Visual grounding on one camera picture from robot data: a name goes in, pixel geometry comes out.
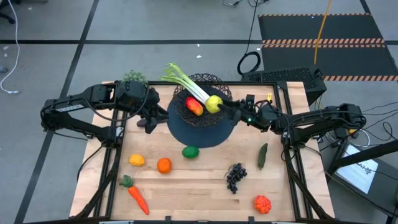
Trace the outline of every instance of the carrot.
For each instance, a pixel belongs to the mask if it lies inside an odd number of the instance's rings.
[[[199,102],[197,102],[196,99],[194,99],[194,97],[187,97],[187,99],[185,100],[185,106],[187,106],[187,108],[197,116],[203,114],[203,107]]]
[[[123,187],[128,188],[129,194],[136,199],[136,202],[138,206],[142,209],[142,211],[146,214],[149,215],[149,209],[148,206],[145,202],[145,199],[141,196],[141,193],[139,192],[138,188],[132,185],[132,179],[128,175],[123,176],[123,180],[119,185],[122,185]]]

